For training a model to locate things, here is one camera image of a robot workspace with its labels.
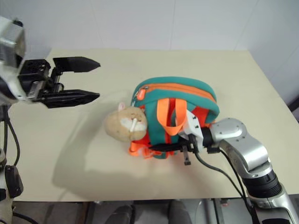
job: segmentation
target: orange strap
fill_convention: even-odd
[[[158,100],[157,119],[164,130],[171,136],[176,135],[182,128],[186,120],[187,102],[183,99],[176,99],[176,119],[177,126],[167,126],[167,115],[169,109],[169,98]]]

